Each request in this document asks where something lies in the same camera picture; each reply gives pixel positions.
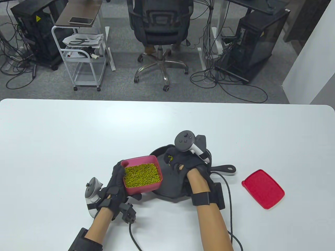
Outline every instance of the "black office chair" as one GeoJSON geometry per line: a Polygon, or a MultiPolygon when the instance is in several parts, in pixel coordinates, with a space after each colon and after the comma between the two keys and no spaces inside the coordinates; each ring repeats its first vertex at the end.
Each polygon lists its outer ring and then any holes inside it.
{"type": "Polygon", "coordinates": [[[190,17],[193,13],[193,0],[127,0],[129,22],[137,40],[144,46],[158,45],[157,57],[142,53],[137,61],[142,62],[143,56],[152,60],[150,64],[140,67],[134,77],[138,83],[139,73],[152,66],[159,66],[165,81],[164,91],[169,90],[169,78],[166,68],[184,69],[188,74],[188,66],[182,61],[167,60],[171,50],[163,53],[162,45],[179,45],[188,34],[190,17]]]}

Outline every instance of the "chair base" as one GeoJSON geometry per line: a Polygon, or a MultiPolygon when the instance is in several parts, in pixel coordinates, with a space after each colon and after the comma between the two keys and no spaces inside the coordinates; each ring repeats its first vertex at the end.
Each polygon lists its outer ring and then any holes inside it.
{"type": "Polygon", "coordinates": [[[139,74],[148,69],[151,68],[153,66],[158,66],[162,72],[163,75],[163,79],[165,82],[165,86],[163,87],[163,91],[167,92],[169,90],[169,77],[168,77],[168,73],[166,71],[167,68],[179,68],[179,69],[184,69],[184,74],[188,74],[188,66],[182,62],[182,61],[178,61],[178,60],[167,60],[166,57],[171,55],[171,50],[167,49],[164,53],[163,53],[163,49],[162,46],[158,47],[157,50],[157,57],[153,56],[153,55],[148,55],[146,53],[142,53],[137,61],[138,62],[142,62],[143,61],[143,56],[146,56],[147,58],[151,59],[152,62],[150,64],[144,65],[142,67],[140,67],[137,72],[135,73],[135,77],[134,77],[134,83],[138,83],[139,82],[139,74]]]}

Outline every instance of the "white metal cart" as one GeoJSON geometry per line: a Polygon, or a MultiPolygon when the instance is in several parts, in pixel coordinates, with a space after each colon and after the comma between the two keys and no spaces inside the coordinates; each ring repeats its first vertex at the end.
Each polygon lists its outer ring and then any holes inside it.
{"type": "Polygon", "coordinates": [[[111,66],[112,71],[115,70],[111,50],[109,47],[106,46],[110,28],[103,25],[103,18],[100,11],[101,4],[102,0],[70,0],[60,17],[58,18],[55,26],[51,30],[52,36],[63,59],[66,71],[69,74],[74,91],[78,90],[77,85],[96,86],[97,91],[101,91],[100,85],[108,62],[111,66]],[[79,26],[70,24],[69,20],[74,16],[93,18],[94,22],[98,22],[99,32],[104,35],[104,39],[100,44],[99,49],[99,51],[102,51],[103,53],[98,60],[92,59],[86,51],[80,50],[78,49],[78,47],[67,46],[64,49],[60,47],[58,39],[56,37],[56,29],[73,29],[74,33],[78,33],[80,27],[93,26],[79,26]],[[69,66],[67,64],[68,62],[77,63],[77,66],[73,73],[69,69],[69,66]]]}

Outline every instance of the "black computer case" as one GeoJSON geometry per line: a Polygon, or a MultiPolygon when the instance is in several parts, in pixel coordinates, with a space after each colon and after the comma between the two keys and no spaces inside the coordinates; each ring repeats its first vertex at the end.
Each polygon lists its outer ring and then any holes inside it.
{"type": "Polygon", "coordinates": [[[237,41],[228,60],[217,62],[218,68],[250,81],[272,55],[289,13],[288,9],[274,15],[253,11],[242,17],[236,30],[237,41]]]}
{"type": "MultiPolygon", "coordinates": [[[[58,68],[62,58],[51,34],[59,15],[68,0],[25,0],[11,8],[11,11],[23,33],[32,53],[31,60],[52,70],[58,68]]],[[[73,33],[70,29],[59,29],[55,32],[59,44],[73,33]]]]}

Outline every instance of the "black glove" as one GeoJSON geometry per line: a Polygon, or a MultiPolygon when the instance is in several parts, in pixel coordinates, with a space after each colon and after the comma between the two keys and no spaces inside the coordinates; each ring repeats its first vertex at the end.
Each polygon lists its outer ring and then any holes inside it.
{"type": "MultiPolygon", "coordinates": [[[[113,168],[112,177],[107,186],[98,192],[101,199],[96,203],[96,208],[99,210],[102,207],[108,207],[114,213],[112,220],[114,220],[120,213],[120,204],[126,203],[128,200],[129,195],[126,192],[123,183],[124,175],[125,168],[121,165],[121,161],[119,161],[113,168]]],[[[132,197],[140,200],[142,195],[134,194],[132,197]]]]}
{"type": "Polygon", "coordinates": [[[210,170],[207,164],[200,159],[197,155],[192,154],[190,151],[180,152],[176,147],[170,147],[164,154],[164,161],[168,163],[172,168],[177,169],[179,172],[179,182],[184,183],[188,186],[187,173],[193,168],[198,169],[201,176],[207,181],[209,189],[214,190],[214,182],[210,178],[210,170]]]}

